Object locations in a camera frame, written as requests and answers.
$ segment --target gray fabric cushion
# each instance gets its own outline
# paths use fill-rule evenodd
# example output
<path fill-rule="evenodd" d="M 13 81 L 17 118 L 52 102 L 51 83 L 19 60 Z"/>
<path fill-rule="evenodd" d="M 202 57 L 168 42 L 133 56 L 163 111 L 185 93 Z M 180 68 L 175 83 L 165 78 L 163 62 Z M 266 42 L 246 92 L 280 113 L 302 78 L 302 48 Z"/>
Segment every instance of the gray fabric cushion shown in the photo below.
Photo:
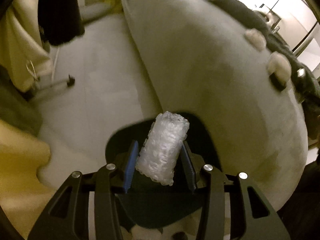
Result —
<path fill-rule="evenodd" d="M 122 0 L 163 110 L 196 114 L 224 172 L 245 171 L 278 210 L 298 184 L 308 152 L 303 111 L 292 86 L 271 84 L 268 50 L 204 0 Z"/>

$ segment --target beige fabric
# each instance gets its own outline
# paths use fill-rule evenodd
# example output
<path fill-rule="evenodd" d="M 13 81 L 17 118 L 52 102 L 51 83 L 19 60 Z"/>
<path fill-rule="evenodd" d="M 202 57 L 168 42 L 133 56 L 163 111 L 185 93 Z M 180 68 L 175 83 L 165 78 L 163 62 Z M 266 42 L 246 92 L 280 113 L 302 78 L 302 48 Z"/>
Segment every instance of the beige fabric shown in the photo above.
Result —
<path fill-rule="evenodd" d="M 164 111 L 196 114 L 223 171 L 245 171 L 278 210 L 296 188 L 308 140 L 292 86 L 281 93 L 245 28 L 204 0 L 122 0 Z"/>
<path fill-rule="evenodd" d="M 42 48 L 38 26 L 38 0 L 14 0 L 0 21 L 0 65 L 22 92 L 34 83 L 26 69 L 32 61 L 36 75 L 50 74 L 52 60 Z"/>
<path fill-rule="evenodd" d="M 25 239 L 54 193 L 36 176 L 49 158 L 46 143 L 0 120 L 0 205 Z"/>

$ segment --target yellow fabric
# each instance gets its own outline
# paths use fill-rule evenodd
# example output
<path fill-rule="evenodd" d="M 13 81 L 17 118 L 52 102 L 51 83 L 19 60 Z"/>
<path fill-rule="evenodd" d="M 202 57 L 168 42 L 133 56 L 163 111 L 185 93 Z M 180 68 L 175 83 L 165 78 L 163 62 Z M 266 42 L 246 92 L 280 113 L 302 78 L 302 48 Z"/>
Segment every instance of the yellow fabric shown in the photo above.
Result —
<path fill-rule="evenodd" d="M 0 120 L 0 205 L 25 239 L 54 194 L 36 176 L 49 158 L 46 143 Z"/>
<path fill-rule="evenodd" d="M 38 77 L 52 72 L 52 60 L 40 38 L 38 0 L 14 0 L 0 21 L 0 65 L 22 92 L 34 83 L 26 68 L 28 61 L 32 61 Z"/>

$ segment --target bubble wrap package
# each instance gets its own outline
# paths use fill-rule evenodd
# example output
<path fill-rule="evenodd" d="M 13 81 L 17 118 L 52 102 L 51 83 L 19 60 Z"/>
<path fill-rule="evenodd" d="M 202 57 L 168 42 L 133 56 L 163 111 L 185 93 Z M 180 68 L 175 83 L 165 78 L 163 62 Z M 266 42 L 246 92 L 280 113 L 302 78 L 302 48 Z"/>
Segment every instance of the bubble wrap package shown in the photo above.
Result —
<path fill-rule="evenodd" d="M 162 185 L 173 185 L 174 167 L 187 137 L 189 122 L 179 114 L 159 114 L 140 151 L 136 169 Z"/>

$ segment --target bubble wrap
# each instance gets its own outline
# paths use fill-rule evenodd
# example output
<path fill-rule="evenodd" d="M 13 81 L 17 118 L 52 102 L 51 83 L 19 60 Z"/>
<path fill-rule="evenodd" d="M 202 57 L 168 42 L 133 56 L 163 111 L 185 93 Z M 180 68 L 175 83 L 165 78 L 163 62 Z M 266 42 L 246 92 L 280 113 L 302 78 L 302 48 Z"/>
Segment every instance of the bubble wrap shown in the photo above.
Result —
<path fill-rule="evenodd" d="M 189 122 L 179 114 L 159 114 L 140 151 L 136 169 L 155 182 L 173 185 L 174 167 L 187 137 Z"/>

